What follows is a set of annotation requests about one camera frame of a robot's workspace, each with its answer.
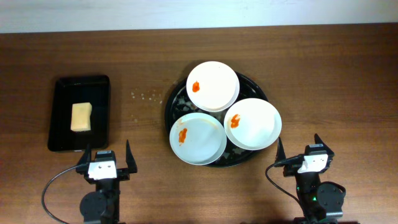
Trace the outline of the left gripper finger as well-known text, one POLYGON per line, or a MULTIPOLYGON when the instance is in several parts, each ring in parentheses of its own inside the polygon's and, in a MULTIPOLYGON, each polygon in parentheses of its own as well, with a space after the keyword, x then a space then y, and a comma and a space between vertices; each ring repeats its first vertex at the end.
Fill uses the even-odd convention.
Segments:
POLYGON ((87 147, 83 153, 83 155, 80 157, 77 165, 87 165, 91 162, 91 146, 87 144, 87 147))
POLYGON ((129 170, 129 173, 137 173, 137 164, 132 155, 131 147, 129 144, 129 140, 126 140, 126 164, 129 170))

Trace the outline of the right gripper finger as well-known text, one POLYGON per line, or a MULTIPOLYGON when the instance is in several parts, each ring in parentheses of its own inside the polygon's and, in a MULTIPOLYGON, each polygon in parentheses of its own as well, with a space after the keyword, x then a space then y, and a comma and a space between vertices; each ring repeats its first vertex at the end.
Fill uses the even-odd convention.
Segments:
POLYGON ((315 133, 314 135, 314 140, 315 140, 315 148, 323 148, 323 149, 330 149, 320 138, 320 136, 315 133))
POLYGON ((286 156, 285 156, 285 151, 284 151, 284 147, 283 147, 283 144, 282 144, 282 139, 281 139, 281 137, 278 137, 276 161, 279 162, 279 161, 282 161, 284 159, 286 159, 286 156))

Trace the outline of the yellow sponge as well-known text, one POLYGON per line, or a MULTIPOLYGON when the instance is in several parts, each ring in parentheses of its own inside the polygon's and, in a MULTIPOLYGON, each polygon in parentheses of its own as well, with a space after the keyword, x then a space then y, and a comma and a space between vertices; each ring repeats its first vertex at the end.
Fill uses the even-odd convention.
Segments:
POLYGON ((91 103, 72 104, 72 117, 70 129, 74 132, 84 132, 91 130, 91 103))

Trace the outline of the white plate top pinkish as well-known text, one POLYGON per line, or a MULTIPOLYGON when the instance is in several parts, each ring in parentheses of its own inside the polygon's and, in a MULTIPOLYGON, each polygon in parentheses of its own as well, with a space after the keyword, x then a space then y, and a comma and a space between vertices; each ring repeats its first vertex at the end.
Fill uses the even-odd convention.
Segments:
POLYGON ((240 83, 231 67, 221 62, 208 61, 197 65, 189 73, 186 89, 195 106, 205 111, 219 112, 236 101, 240 83))

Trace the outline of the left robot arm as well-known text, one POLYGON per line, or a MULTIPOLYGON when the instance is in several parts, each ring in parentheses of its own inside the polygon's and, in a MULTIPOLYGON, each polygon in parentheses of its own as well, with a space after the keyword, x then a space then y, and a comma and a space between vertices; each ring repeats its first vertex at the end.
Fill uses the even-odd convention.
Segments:
POLYGON ((95 190, 87 193, 80 202, 84 223, 118 224, 120 222, 120 183, 137 172, 137 164, 129 142, 126 143, 126 168, 116 167, 114 151, 98 151, 91 157, 91 148, 86 147, 77 163, 76 172, 81 174, 95 190))

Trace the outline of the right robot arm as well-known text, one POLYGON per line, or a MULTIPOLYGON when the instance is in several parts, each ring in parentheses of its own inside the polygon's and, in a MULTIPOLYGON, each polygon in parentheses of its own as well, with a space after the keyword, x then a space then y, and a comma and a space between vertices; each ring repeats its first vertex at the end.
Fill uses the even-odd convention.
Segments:
POLYGON ((346 189, 334 182, 322 182, 320 174, 329 169, 335 153, 314 135, 314 144, 307 145, 305 152, 290 158, 285 156, 282 140, 277 140, 274 167, 283 167, 284 177, 294 177, 294 199, 303 211, 294 223, 337 223, 343 216, 342 206, 346 189))

